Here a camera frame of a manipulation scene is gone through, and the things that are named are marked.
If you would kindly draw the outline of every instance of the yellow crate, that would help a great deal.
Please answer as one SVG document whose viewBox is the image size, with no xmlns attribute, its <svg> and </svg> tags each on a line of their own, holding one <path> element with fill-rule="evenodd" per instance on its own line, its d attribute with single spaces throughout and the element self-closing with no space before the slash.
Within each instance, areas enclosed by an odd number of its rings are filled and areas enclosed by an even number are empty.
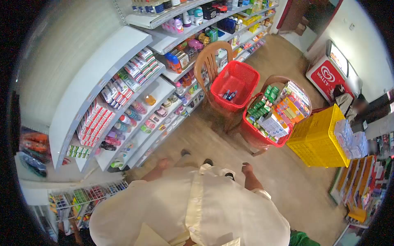
<svg viewBox="0 0 394 246">
<path fill-rule="evenodd" d="M 335 124 L 344 119 L 337 105 L 318 112 L 295 125 L 287 145 L 308 166 L 349 166 L 342 147 L 334 135 Z"/>
</svg>

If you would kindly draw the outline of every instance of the black shoe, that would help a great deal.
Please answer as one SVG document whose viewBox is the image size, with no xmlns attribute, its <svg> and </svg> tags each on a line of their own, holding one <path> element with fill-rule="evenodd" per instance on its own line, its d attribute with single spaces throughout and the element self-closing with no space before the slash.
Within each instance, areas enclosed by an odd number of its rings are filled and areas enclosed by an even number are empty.
<svg viewBox="0 0 394 246">
<path fill-rule="evenodd" d="M 226 173 L 226 175 L 224 175 L 224 176 L 225 176 L 225 177 L 230 176 L 231 179 L 232 179 L 233 181 L 235 181 L 234 175 L 233 175 L 232 173 L 230 173 L 230 172 Z"/>
<path fill-rule="evenodd" d="M 209 164 L 211 166 L 214 166 L 214 163 L 212 162 L 211 159 L 205 159 L 204 164 Z"/>
<path fill-rule="evenodd" d="M 190 153 L 189 150 L 183 149 L 183 150 L 180 151 L 180 155 L 181 155 L 181 156 L 184 156 L 184 155 L 191 155 L 191 153 Z"/>
</svg>

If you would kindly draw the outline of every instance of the brown plastic chair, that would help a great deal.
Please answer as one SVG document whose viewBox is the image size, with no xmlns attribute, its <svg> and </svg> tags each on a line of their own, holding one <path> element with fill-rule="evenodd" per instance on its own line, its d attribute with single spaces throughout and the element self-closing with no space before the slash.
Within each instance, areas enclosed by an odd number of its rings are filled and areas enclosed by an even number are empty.
<svg viewBox="0 0 394 246">
<path fill-rule="evenodd" d="M 294 80 L 283 77 L 283 76 L 277 76 L 277 75 L 271 75 L 266 82 L 263 85 L 263 88 L 261 89 L 260 92 L 263 92 L 267 89 L 267 87 L 269 85 L 272 85 L 274 83 L 276 83 L 277 85 L 274 85 L 276 87 L 278 87 L 280 90 L 283 89 L 284 85 L 291 80 L 292 82 L 294 82 Z M 309 99 L 309 111 L 312 112 L 312 102 Z M 241 134 L 242 138 L 252 147 L 259 149 L 258 152 L 256 153 L 251 153 L 252 156 L 257 156 L 257 155 L 261 155 L 263 154 L 265 151 L 268 150 L 268 148 L 271 146 L 269 144 L 266 144 L 264 142 L 261 142 L 260 140 L 258 140 L 257 138 L 255 138 L 254 136 L 250 135 L 249 133 L 243 131 L 243 129 L 240 127 L 240 123 L 234 127 L 233 129 L 231 129 L 230 133 L 234 134 L 234 133 L 239 133 Z"/>
<path fill-rule="evenodd" d="M 233 125 L 234 120 L 238 118 L 237 116 L 243 112 L 244 109 L 240 109 L 237 112 L 229 112 L 222 108 L 214 101 L 214 97 L 211 92 L 205 88 L 204 79 L 201 75 L 201 69 L 205 65 L 208 70 L 209 81 L 212 83 L 216 79 L 218 72 L 215 53 L 218 49 L 225 49 L 227 51 L 227 62 L 232 61 L 232 47 L 229 43 L 225 41 L 216 41 L 210 43 L 197 57 L 197 60 L 194 64 L 194 76 L 206 95 L 203 107 L 206 107 L 208 104 L 210 104 L 211 108 L 213 108 L 226 119 L 224 131 L 227 133 L 230 127 Z"/>
</svg>

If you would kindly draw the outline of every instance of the hand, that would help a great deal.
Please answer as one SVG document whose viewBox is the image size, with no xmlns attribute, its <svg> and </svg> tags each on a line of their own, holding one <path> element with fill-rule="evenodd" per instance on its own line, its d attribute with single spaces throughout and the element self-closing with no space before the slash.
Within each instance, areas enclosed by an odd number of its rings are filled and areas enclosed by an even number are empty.
<svg viewBox="0 0 394 246">
<path fill-rule="evenodd" d="M 165 170 L 169 168 L 169 161 L 167 158 L 161 159 L 157 162 L 156 168 L 159 170 Z"/>
<path fill-rule="evenodd" d="M 242 163 L 242 173 L 246 176 L 249 173 L 253 173 L 253 167 L 247 162 Z"/>
</svg>

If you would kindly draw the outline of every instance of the red basket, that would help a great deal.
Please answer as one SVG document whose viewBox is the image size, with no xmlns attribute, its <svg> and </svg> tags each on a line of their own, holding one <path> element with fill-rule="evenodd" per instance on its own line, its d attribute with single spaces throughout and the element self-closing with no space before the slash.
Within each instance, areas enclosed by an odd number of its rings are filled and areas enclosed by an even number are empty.
<svg viewBox="0 0 394 246">
<path fill-rule="evenodd" d="M 215 102 L 222 108 L 236 112 L 245 107 L 259 80 L 260 74 L 251 66 L 239 61 L 230 61 L 213 82 L 211 93 Z M 238 91 L 231 102 L 219 96 L 227 90 Z"/>
<path fill-rule="evenodd" d="M 255 102 L 255 100 L 257 99 L 257 97 L 263 95 L 264 93 L 260 92 L 257 93 L 254 97 L 252 97 L 249 100 L 249 103 L 247 104 L 248 106 L 251 104 L 250 102 Z M 275 147 L 282 147 L 286 141 L 290 138 L 292 132 L 293 132 L 293 127 L 289 126 L 289 134 L 279 138 L 278 143 L 273 142 L 271 139 L 269 139 L 268 137 L 265 137 L 258 129 L 256 129 L 249 121 L 247 121 L 246 119 L 246 114 L 247 114 L 247 110 L 248 107 L 246 107 L 244 113 L 243 113 L 243 117 L 242 117 L 242 122 L 241 122 L 241 128 L 244 132 L 249 133 L 250 135 L 252 135 L 253 137 L 255 137 L 256 139 L 266 143 L 266 144 L 271 144 L 274 145 Z"/>
</svg>

